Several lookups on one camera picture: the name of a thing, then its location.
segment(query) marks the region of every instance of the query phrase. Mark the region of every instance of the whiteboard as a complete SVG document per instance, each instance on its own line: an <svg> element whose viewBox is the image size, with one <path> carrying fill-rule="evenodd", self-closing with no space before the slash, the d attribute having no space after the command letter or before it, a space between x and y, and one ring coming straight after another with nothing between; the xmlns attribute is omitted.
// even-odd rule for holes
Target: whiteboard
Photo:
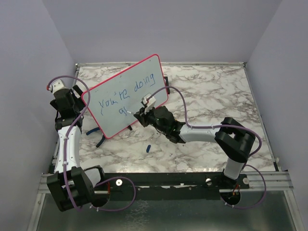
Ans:
<svg viewBox="0 0 308 231"><path fill-rule="evenodd" d="M165 86L163 71L157 54L136 63L90 89L89 111L106 138L111 138L137 119L127 113L143 107L142 97ZM84 103L88 93L81 95ZM158 107L168 100L166 90L155 95Z"/></svg>

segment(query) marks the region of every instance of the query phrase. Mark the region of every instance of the glass panel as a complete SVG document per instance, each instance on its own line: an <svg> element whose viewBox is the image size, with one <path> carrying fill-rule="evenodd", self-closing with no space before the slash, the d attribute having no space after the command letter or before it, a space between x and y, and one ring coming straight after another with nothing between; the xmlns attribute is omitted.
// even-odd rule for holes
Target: glass panel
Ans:
<svg viewBox="0 0 308 231"><path fill-rule="evenodd" d="M243 192L239 203L251 205L261 192ZM110 202L106 208L119 208L127 202ZM121 212L96 212L84 206L60 212L50 194L46 195L39 231L295 231L284 193L268 192L260 206L238 210L221 201L136 201Z"/></svg>

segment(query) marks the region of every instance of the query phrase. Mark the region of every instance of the red whiteboard frame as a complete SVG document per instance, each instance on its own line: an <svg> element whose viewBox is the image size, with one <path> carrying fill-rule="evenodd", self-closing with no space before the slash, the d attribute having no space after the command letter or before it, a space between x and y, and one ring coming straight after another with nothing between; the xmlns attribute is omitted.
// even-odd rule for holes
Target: red whiteboard frame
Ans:
<svg viewBox="0 0 308 231"><path fill-rule="evenodd" d="M133 68L134 66L136 66L136 65L138 65L138 64L140 64L140 63L142 63L142 62L144 62L144 61L146 61L146 60L148 60L149 58L151 58L151 57L153 57L153 56L155 56L155 55L158 57L158 61L159 61L159 65L160 65L160 70L161 70L161 72L162 72L162 76L163 76L163 79L164 79L164 73L163 73L162 65L161 65L161 63L160 63L160 58L159 58L158 54L152 54L151 56L149 56L149 57L147 57L147 58L145 58L145 59L143 59L143 60L137 62L137 63L134 64L133 66L130 66L130 67L126 68L125 70L123 70L123 71L117 73L116 75L114 75L114 76L112 76L112 77L110 77L110 78L104 80L103 82L101 82L101 83L95 85L94 87L90 88L90 89L89 89L89 92L90 92L91 90L95 89L96 87L98 87L99 85L101 85L101 84L103 84L103 83L105 83L105 82L107 82L107 81L113 79L114 77L116 77L116 76L122 74L123 72L125 72L125 71L127 71L127 70L130 70L130 69ZM85 92L82 93L81 99L82 99L82 101L83 101L84 104L87 104L87 102L85 102L85 100L83 99L83 96L84 96L85 93L87 93L87 92L85 91ZM167 100L168 100L168 99L169 99L169 95L168 95L167 89L166 89L166 94L167 94ZM95 117L94 117L93 113L91 112L91 110L90 110L89 108L88 108L88 110L89 110L91 116L92 116L93 119L95 120L96 124L98 125L98 127L100 128L100 130L102 131L102 133L103 133L103 135L105 136L106 139L110 139L110 138L114 137L115 135L119 134L120 132L122 132L123 130L125 130L125 129L128 128L128 126L127 126L126 128L123 128L122 130L120 130L117 134L115 134L115 135L113 135L113 136L111 136L111 137L107 137L107 136L105 135L104 131L102 130L101 126L99 125L99 123L98 123L97 120L95 119Z"/></svg>

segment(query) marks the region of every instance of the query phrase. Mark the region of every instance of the white connector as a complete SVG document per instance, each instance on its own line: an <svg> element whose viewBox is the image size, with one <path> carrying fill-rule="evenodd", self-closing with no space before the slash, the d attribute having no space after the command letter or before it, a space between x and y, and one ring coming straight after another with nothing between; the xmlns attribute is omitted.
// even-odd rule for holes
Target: white connector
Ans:
<svg viewBox="0 0 308 231"><path fill-rule="evenodd" d="M54 94L56 91L61 89L66 89L67 87L64 85L63 81L60 79L57 79L55 82L51 84L51 92Z"/></svg>
<svg viewBox="0 0 308 231"><path fill-rule="evenodd" d="M152 108L154 108L154 105L156 103L156 99L154 97L150 98L148 101L148 98L151 96L151 94L147 94L142 98L142 102L144 105L146 105L144 109L144 114L147 114Z"/></svg>

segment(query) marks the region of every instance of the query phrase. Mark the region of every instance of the blue marker writing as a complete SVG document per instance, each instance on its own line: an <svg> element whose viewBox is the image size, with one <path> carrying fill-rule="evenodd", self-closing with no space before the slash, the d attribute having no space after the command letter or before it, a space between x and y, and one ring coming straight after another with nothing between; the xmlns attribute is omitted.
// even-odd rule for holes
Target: blue marker writing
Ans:
<svg viewBox="0 0 308 231"><path fill-rule="evenodd" d="M127 116L127 110L126 110L126 108L125 107L123 107L123 108L121 108L120 110L119 110L119 113L120 114L125 114L125 116Z"/></svg>
<svg viewBox="0 0 308 231"><path fill-rule="evenodd" d="M138 91L138 89L140 89L142 87L143 87L143 82L140 81L139 84L138 84L137 81L136 81L135 92Z"/></svg>
<svg viewBox="0 0 308 231"><path fill-rule="evenodd" d="M110 102L111 102L111 105L114 105L115 103L117 103L117 101L114 101L114 100L111 100L111 99L110 99Z"/></svg>
<svg viewBox="0 0 308 231"><path fill-rule="evenodd" d="M130 98L129 95L127 95L127 90L124 89L122 92L119 91L119 94L120 94L120 99L123 100L123 99L126 99L126 98Z"/></svg>
<svg viewBox="0 0 308 231"><path fill-rule="evenodd" d="M102 103L101 102L98 102L100 105L101 105L101 115L103 115L103 108L104 108L104 100L102 100Z"/></svg>
<svg viewBox="0 0 308 231"><path fill-rule="evenodd" d="M155 84L155 79L154 79L154 75L153 75L153 74L150 74L150 77L151 77L151 79L153 79L153 81L154 81L154 84Z"/></svg>

